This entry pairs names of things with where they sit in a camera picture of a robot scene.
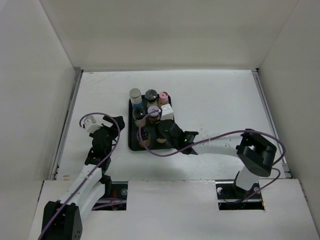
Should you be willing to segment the black domed lid jar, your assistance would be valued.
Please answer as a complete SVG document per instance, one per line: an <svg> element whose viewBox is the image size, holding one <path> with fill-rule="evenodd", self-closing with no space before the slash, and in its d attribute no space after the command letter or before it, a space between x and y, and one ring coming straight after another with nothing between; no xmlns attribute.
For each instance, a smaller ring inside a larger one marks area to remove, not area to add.
<svg viewBox="0 0 320 240"><path fill-rule="evenodd" d="M137 107L132 110L132 117L134 124L142 128L146 125L146 119L145 119L146 112L143 107Z"/></svg>

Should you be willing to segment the black knob lid jar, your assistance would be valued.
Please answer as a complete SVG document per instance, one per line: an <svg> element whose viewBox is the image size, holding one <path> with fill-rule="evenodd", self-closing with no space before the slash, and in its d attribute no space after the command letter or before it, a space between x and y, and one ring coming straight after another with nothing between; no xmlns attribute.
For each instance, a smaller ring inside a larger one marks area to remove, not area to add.
<svg viewBox="0 0 320 240"><path fill-rule="evenodd" d="M137 131L136 138L138 140L139 146L142 148L144 148L145 146L149 147L151 145L151 135L145 128L141 128L140 131Z"/></svg>

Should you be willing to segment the blue label silver cap bottle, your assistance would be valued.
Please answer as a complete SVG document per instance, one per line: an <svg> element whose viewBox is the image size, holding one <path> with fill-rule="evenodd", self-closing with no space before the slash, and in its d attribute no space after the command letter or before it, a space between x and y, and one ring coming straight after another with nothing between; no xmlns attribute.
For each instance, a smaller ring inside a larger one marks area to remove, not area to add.
<svg viewBox="0 0 320 240"><path fill-rule="evenodd" d="M142 100L142 95L141 95L140 89L132 88L129 91L129 96L130 96L130 101L131 101L131 105L132 105L133 109L143 107L143 100Z"/></svg>

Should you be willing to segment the pink cap shaker bottle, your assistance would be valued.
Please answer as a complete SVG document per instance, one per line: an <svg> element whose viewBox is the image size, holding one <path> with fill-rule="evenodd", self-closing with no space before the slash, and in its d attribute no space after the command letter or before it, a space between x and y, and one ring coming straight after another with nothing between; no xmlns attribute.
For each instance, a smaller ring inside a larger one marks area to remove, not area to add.
<svg viewBox="0 0 320 240"><path fill-rule="evenodd" d="M158 107L161 108L161 106L166 105L169 103L169 95L167 92L162 91L158 94Z"/></svg>

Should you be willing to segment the clear cap black grinder bottle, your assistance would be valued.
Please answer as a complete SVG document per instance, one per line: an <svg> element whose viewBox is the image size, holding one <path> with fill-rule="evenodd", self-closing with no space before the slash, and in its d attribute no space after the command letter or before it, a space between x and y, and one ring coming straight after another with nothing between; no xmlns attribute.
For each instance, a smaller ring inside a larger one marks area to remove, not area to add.
<svg viewBox="0 0 320 240"><path fill-rule="evenodd" d="M145 92L145 99L147 100L147 107L158 105L158 92L155 89L148 89Z"/></svg>

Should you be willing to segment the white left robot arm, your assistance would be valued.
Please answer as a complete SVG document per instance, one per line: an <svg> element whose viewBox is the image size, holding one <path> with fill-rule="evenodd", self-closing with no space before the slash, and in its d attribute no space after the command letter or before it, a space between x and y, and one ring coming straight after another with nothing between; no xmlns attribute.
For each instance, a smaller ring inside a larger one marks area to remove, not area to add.
<svg viewBox="0 0 320 240"><path fill-rule="evenodd" d="M125 122L122 116L111 117L103 113L102 119L111 124L106 126L98 123L95 115L94 112L87 113L79 120L79 126L92 138L91 148L71 187L58 200L45 205L40 240L79 240L83 234L83 221L96 202L112 195L112 180L105 173Z"/></svg>

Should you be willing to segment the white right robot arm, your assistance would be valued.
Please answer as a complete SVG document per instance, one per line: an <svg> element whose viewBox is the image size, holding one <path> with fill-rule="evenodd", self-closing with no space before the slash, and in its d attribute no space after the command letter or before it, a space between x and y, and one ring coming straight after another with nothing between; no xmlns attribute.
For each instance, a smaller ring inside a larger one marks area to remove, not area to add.
<svg viewBox="0 0 320 240"><path fill-rule="evenodd" d="M244 167L237 173L231 189L238 199L250 196L260 177L271 175L277 148L252 129L222 137L208 137L197 131L183 131L172 120L161 121L157 128L171 147L182 154L225 155L240 159Z"/></svg>

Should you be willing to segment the black plastic tray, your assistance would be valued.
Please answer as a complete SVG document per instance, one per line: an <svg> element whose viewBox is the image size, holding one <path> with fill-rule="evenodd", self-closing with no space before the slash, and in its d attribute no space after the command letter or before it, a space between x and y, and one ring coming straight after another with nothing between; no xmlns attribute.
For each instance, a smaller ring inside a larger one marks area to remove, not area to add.
<svg viewBox="0 0 320 240"><path fill-rule="evenodd" d="M131 151L139 152L139 151L145 151L145 148L140 146L139 140L137 138L137 132L138 127L135 124L134 118L133 118L133 106L131 103L131 99L128 100L128 121L127 121L127 127L128 127L128 137L127 137L127 143L128 147ZM170 150L171 145L168 142L165 143L159 143L156 140L156 128L154 124L150 124L148 122L148 119L146 121L146 125L144 129L150 134L150 145L148 148L150 150Z"/></svg>

